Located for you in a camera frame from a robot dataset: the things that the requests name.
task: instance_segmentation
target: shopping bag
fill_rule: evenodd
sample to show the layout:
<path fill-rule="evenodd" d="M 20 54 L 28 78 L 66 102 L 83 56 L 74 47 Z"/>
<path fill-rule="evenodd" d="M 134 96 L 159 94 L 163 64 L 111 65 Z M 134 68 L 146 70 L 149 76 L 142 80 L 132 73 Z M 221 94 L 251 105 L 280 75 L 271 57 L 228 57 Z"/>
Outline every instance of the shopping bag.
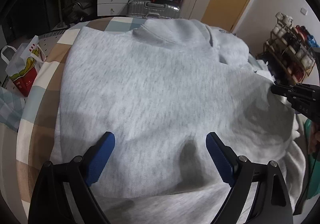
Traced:
<path fill-rule="evenodd" d="M 15 52 L 10 61 L 4 55 L 4 51 L 8 47 Z M 1 50 L 1 58 L 7 63 L 5 71 L 9 78 L 19 91 L 27 97 L 43 62 L 45 61 L 45 54 L 39 46 L 39 37 L 33 37 L 29 44 L 21 44 L 18 50 L 12 46 L 5 46 Z"/>

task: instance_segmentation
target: white wall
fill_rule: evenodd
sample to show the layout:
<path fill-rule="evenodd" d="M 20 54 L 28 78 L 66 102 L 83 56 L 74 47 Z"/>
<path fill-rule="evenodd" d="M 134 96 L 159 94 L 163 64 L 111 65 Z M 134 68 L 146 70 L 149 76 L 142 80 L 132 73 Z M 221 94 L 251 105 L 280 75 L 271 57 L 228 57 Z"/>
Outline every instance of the white wall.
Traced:
<path fill-rule="evenodd" d="M 301 8 L 308 11 L 306 16 L 300 12 Z M 293 17 L 295 25 L 305 25 L 320 43 L 320 22 L 305 0 L 254 0 L 235 30 L 253 55 L 262 52 L 263 43 L 270 38 L 270 31 L 277 21 L 275 15 L 279 11 Z M 316 69 L 312 71 L 312 76 L 309 83 L 319 85 Z"/>

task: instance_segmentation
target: shoe rack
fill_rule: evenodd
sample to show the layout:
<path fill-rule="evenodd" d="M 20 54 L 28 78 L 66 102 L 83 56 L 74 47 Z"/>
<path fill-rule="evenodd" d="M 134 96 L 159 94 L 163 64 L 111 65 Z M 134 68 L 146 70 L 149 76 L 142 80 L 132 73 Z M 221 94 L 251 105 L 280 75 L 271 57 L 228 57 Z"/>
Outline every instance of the shoe rack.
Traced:
<path fill-rule="evenodd" d="M 314 50 L 293 26 L 284 25 L 277 19 L 276 27 L 278 33 L 275 29 L 270 32 L 270 38 L 263 44 L 263 52 L 274 57 L 290 84 L 302 83 L 315 65 Z"/>

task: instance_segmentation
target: white cloth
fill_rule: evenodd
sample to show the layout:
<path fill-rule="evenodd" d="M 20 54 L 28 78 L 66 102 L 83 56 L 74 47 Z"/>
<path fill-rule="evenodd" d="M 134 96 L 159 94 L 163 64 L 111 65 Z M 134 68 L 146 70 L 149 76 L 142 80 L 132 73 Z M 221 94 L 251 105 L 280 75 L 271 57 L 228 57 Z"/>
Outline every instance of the white cloth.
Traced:
<path fill-rule="evenodd" d="M 210 223 L 229 192 L 205 146 L 214 131 L 237 155 L 278 161 L 294 208 L 305 170 L 294 111 L 248 53 L 198 21 L 148 20 L 120 35 L 83 27 L 63 72 L 51 160 L 69 162 L 111 131 L 115 148 L 91 186 L 111 223 Z"/>
<path fill-rule="evenodd" d="M 269 79 L 270 81 L 272 82 L 275 82 L 276 79 L 272 76 L 272 74 L 269 72 L 269 69 L 268 69 L 268 62 L 267 63 L 264 63 L 263 60 L 257 60 L 259 66 L 261 67 L 260 70 L 256 70 L 256 74 L 259 74 L 267 79 Z"/>

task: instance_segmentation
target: suitcase handle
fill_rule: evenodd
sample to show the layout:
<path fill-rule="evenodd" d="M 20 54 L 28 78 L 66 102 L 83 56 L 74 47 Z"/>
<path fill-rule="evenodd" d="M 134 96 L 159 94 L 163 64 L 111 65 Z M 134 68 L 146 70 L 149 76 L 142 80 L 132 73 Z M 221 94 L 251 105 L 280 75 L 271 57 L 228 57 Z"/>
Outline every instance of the suitcase handle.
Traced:
<path fill-rule="evenodd" d="M 157 16 L 158 18 L 160 18 L 160 14 L 159 13 L 155 13 L 155 12 L 148 12 L 147 14 L 145 14 L 143 16 L 143 18 L 148 18 L 149 15 L 154 15 L 154 16 Z"/>
<path fill-rule="evenodd" d="M 165 7 L 165 5 L 163 4 L 156 4 L 156 3 L 151 3 L 151 2 L 148 2 L 148 3 L 146 3 L 146 6 L 147 7 L 159 7 L 159 8 L 164 8 Z"/>

